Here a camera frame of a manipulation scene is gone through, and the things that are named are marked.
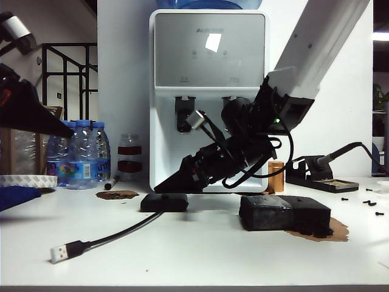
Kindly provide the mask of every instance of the dispenser control panel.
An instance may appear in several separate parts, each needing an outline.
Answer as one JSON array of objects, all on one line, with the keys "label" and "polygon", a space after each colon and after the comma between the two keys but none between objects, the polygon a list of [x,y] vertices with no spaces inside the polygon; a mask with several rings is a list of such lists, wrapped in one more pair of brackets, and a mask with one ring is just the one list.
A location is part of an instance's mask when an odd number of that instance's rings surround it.
[{"label": "dispenser control panel", "polygon": [[264,78],[260,13],[158,13],[155,86],[258,87]]}]

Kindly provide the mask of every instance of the blue cloth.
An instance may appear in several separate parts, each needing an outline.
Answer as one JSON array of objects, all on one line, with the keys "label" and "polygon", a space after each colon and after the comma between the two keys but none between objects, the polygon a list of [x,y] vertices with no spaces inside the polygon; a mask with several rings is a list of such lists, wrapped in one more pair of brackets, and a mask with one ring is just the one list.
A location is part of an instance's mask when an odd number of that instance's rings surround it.
[{"label": "blue cloth", "polygon": [[0,187],[0,211],[38,198],[42,192],[33,187]]}]

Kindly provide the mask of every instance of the glass jar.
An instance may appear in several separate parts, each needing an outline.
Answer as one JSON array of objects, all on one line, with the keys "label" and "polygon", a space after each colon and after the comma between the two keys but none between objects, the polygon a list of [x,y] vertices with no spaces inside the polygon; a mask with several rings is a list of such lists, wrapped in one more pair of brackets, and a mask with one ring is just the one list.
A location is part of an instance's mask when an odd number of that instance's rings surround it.
[{"label": "glass jar", "polygon": [[121,181],[137,181],[142,177],[142,145],[136,134],[123,134],[117,147],[117,170]]}]

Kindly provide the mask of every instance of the robotic arm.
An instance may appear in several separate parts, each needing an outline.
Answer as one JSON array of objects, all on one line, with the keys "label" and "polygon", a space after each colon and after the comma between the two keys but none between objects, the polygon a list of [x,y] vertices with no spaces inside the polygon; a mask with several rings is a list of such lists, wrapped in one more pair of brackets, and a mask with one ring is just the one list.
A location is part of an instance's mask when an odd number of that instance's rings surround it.
[{"label": "robotic arm", "polygon": [[[314,102],[319,85],[330,65],[365,11],[369,0],[309,0],[289,38],[274,71],[263,81],[253,102],[237,98],[229,101],[221,113],[230,133],[222,132],[204,112],[195,111],[187,119],[192,128],[202,129],[214,143],[188,155],[180,169],[154,188],[156,193],[199,193],[209,184],[223,179],[231,189],[255,175],[275,150],[268,135],[288,135],[304,118]],[[208,123],[212,132],[204,124]],[[234,184],[227,178],[244,172]]]},{"label": "robotic arm", "polygon": [[[9,42],[0,50],[3,56],[17,48],[26,55],[36,48],[32,33],[10,12],[0,14],[0,43]],[[40,103],[36,88],[11,68],[0,64],[0,127],[71,137],[72,130],[61,123]]]}]

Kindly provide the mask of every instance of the black marker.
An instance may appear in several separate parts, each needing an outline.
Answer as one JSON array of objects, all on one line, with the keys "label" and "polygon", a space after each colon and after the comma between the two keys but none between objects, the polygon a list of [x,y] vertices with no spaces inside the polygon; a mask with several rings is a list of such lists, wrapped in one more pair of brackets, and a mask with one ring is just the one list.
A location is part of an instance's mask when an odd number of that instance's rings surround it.
[{"label": "black marker", "polygon": [[115,175],[113,178],[111,178],[105,185],[104,185],[104,189],[105,190],[110,190],[115,184],[116,182],[119,180],[119,175]]}]

